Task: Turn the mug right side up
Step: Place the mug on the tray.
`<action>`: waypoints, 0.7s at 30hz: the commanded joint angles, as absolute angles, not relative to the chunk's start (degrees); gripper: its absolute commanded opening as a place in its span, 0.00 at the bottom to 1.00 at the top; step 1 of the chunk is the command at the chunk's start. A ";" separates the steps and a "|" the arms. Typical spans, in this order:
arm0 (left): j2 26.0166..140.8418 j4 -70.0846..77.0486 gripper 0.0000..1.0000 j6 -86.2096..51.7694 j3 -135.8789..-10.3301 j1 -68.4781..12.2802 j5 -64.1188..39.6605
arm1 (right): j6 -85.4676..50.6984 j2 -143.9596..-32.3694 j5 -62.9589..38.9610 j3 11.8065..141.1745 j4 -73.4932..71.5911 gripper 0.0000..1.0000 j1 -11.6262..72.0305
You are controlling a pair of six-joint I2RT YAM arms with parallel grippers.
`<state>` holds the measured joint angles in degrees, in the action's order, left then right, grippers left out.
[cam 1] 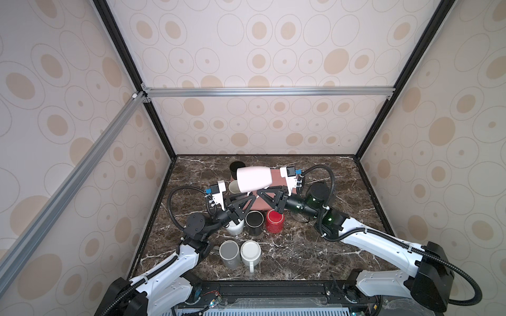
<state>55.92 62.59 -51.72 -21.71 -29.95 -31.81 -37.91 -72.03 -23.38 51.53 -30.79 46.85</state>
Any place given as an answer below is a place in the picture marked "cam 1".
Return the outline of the grey mug white interior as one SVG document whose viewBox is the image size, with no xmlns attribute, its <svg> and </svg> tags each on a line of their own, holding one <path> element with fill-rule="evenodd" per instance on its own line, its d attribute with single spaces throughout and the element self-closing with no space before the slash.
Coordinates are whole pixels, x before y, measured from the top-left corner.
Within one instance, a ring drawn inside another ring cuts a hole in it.
<svg viewBox="0 0 506 316">
<path fill-rule="evenodd" d="M 241 190 L 239 188 L 239 184 L 238 184 L 237 180 L 233 180 L 233 181 L 230 182 L 230 184 L 229 184 L 229 192 L 231 194 L 239 194 L 239 193 L 241 193 Z"/>
</svg>

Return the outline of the pink mug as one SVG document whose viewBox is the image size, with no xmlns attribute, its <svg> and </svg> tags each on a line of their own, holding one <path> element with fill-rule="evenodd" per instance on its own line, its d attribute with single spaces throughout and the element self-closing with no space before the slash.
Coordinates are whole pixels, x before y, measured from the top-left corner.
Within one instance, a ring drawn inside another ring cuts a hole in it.
<svg viewBox="0 0 506 316">
<path fill-rule="evenodd" d="M 243 167 L 237 169 L 237 185 L 241 193 L 254 192 L 273 183 L 269 167 Z"/>
</svg>

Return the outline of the black mug white base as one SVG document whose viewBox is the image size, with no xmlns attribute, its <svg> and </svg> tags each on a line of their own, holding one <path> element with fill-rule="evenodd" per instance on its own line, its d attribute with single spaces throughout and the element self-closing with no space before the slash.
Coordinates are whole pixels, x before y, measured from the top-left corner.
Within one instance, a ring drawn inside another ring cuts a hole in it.
<svg viewBox="0 0 506 316">
<path fill-rule="evenodd" d="M 245 168 L 246 164 L 242 161 L 234 161 L 229 165 L 230 174 L 233 180 L 237 180 L 237 171 Z"/>
</svg>

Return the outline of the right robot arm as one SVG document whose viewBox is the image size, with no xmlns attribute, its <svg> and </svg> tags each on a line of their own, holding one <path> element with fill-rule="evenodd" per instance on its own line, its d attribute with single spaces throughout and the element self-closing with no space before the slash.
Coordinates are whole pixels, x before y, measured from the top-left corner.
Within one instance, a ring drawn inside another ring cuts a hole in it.
<svg viewBox="0 0 506 316">
<path fill-rule="evenodd" d="M 315 218 L 315 228 L 326 241 L 358 247 L 397 267 L 383 273 L 359 272 L 355 286 L 364 295 L 412 298 L 433 312 L 446 312 L 457 267 L 448 262 L 444 249 L 433 242 L 421 245 L 390 236 L 332 208 L 333 189 L 317 182 L 305 195 L 287 186 L 263 187 L 256 194 L 279 214 Z"/>
</svg>

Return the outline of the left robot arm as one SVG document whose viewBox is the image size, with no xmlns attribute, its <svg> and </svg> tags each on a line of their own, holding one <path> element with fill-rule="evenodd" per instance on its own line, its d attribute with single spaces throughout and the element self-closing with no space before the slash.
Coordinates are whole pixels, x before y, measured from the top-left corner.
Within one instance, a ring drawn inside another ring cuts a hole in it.
<svg viewBox="0 0 506 316">
<path fill-rule="evenodd" d="M 107 289 L 96 315 L 162 315 L 196 296 L 200 286 L 184 276 L 210 253 L 213 244 L 208 238 L 227 226 L 245 218 L 256 196 L 230 201 L 213 216 L 194 213 L 183 227 L 183 240 L 165 260 L 131 280 L 118 278 Z"/>
</svg>

